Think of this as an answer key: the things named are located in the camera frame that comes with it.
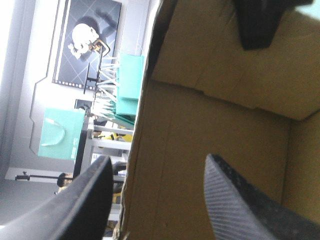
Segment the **wall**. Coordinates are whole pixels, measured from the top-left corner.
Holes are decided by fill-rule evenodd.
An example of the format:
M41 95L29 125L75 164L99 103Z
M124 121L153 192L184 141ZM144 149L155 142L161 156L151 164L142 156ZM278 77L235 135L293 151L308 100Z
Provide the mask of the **wall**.
M0 180L9 167L34 9L35 0L15 0L0 88Z
M42 204L54 195L52 183L3 180L0 191L0 225Z

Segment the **mint green shopping bag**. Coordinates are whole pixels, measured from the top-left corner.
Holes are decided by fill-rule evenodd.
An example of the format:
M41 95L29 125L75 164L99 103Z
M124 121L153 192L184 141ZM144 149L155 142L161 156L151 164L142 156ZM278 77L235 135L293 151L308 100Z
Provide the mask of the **mint green shopping bag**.
M44 113L38 156L75 160L84 111L47 108Z

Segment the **framed poster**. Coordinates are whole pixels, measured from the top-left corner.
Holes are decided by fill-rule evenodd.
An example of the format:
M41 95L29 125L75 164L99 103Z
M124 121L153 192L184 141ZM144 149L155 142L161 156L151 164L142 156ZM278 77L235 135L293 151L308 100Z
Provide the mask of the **framed poster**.
M94 51L88 51L77 59L69 48L70 44L74 44L72 38L74 27L78 24L86 24L93 28L99 35L99 39L109 46L108 56L113 57L120 11L121 3L113 0L66 1L53 83L83 89L89 64L88 77L96 78L100 55ZM101 63L111 62L109 58L103 57ZM88 82L86 88L95 90L95 82Z

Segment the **cardboard box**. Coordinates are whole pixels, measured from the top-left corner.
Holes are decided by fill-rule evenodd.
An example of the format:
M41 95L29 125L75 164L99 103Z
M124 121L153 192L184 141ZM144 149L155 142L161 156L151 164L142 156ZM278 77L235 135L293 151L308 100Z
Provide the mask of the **cardboard box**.
M225 2L179 1L171 22L170 13L173 12L175 1L163 2L154 27L148 72L142 87L140 111L123 191L119 239L215 239L203 189L205 159L209 153L221 155L270 198L320 224L320 113L307 117L319 107L311 99L316 100L319 90L315 89L318 84L315 77L319 50L315 49L312 36L320 33L314 32L320 23L316 26L317 21L312 20L312 25L306 25L302 21L300 24L304 25L304 29L297 24L289 27L284 22L277 32L273 47L261 50L261 54L258 54L243 51L239 46L229 58L225 55L234 48L232 43L238 45L240 40L234 38L230 42L227 38L238 32L231 27L235 24L231 1ZM229 20L221 20L218 17L221 15L229 16ZM290 23L294 23L295 19L302 20L295 14L289 14L284 19L290 19ZM209 25L212 31L218 28L226 36L219 38L218 51L213 51L215 47L211 46L216 45L211 38L214 34L206 34ZM184 39L182 33L191 29L203 32L193 39ZM280 39L288 31L295 36L290 41L286 38L286 46L289 45L294 52L283 44L277 45L277 38ZM292 67L292 64L298 64L294 57L304 58L302 52L307 49L312 49L308 51L308 64L303 63L303 69L308 66L309 70L307 73L304 69L303 73L308 75L303 77L299 73L299 80L289 81L288 76L298 73ZM290 58L284 61L286 57L280 52L290 54ZM212 69L206 73L207 79L212 79L214 84L210 85L205 80L197 81L200 69L213 61L216 54L227 59L219 64L218 75ZM268 71L261 70L259 76L263 73L265 78L258 78L253 68L262 69L263 61L270 66L270 59L275 54L281 58L281 61L277 61L278 71L270 68ZM230 72L228 69L232 64L229 61L233 58L240 60ZM253 66L255 61L259 61L258 66ZM261 86L266 87L261 98L258 90L255 94L245 94L245 91L249 91L245 85L239 88L241 94L238 99L241 101L235 100L235 95L224 94L235 90L235 85L242 85L234 78L242 75L244 69L247 70L246 76L259 79L252 86L252 91L253 87L256 90ZM274 83L277 91L268 83L269 75L279 80ZM308 79L312 80L312 84L298 90L301 83L306 83ZM211 96L198 91L205 89L205 93ZM289 90L295 91L294 94L291 97L286 95L286 101L280 101L281 93ZM277 94L278 98L268 101L272 94ZM307 118L297 121L286 116Z
M244 51L232 0L181 0L152 78L302 120L320 109L320 23L303 12L284 14L269 48Z

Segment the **cardboard box flap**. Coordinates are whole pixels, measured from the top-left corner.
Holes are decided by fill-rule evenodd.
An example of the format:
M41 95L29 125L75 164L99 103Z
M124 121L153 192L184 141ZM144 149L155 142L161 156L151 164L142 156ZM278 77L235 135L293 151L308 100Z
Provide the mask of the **cardboard box flap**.
M179 1L152 78L304 119L320 109L320 19L299 11L283 15L269 48L244 51L231 0Z

